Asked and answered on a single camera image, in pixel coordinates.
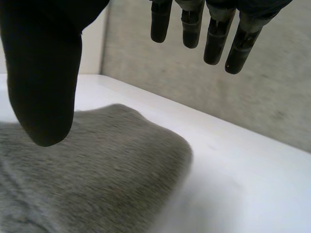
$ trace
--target gray backdrop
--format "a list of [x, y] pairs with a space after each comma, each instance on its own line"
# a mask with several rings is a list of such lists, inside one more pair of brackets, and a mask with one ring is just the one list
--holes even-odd
[[217, 66], [203, 61], [209, 13], [200, 43], [182, 43], [181, 9], [173, 4], [167, 39], [150, 39], [151, 2], [112, 0], [103, 74], [311, 152], [311, 2], [294, 0], [264, 27], [244, 69], [224, 71], [237, 25]]

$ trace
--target gray towel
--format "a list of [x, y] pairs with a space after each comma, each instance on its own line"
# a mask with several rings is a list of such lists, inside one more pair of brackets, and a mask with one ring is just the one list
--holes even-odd
[[61, 143], [0, 123], [5, 233], [145, 233], [183, 181], [188, 143], [123, 105], [77, 112]]

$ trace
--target white table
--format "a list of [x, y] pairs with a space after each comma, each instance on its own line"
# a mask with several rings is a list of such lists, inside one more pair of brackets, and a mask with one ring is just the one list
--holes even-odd
[[[192, 171], [159, 233], [311, 233], [311, 155], [100, 75], [81, 75], [76, 110], [122, 103], [180, 134]], [[5, 75], [0, 120], [16, 121]]]

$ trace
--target gray cloth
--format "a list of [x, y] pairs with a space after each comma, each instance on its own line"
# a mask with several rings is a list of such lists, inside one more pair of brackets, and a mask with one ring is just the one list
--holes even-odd
[[182, 183], [188, 143], [123, 105], [77, 112], [68, 137], [43, 148], [0, 123], [5, 233], [145, 233]]

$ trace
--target robotic hand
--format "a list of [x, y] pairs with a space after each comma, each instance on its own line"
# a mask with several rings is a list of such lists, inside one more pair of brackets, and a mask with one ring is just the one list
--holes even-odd
[[[153, 0], [151, 38], [165, 40], [173, 0]], [[204, 60], [219, 62], [236, 8], [240, 24], [226, 63], [238, 73], [262, 27], [291, 0], [207, 0], [211, 14]], [[82, 30], [109, 0], [0, 0], [0, 35], [12, 108], [40, 146], [62, 141], [71, 128]], [[204, 0], [176, 0], [183, 41], [198, 45]]]
[[[152, 0], [151, 38], [157, 43], [165, 40], [173, 0]], [[183, 42], [190, 49], [199, 42], [205, 0], [175, 0], [182, 8]], [[210, 13], [204, 61], [218, 64], [236, 9], [240, 23], [229, 56], [226, 72], [239, 73], [264, 25], [292, 0], [206, 0]]]

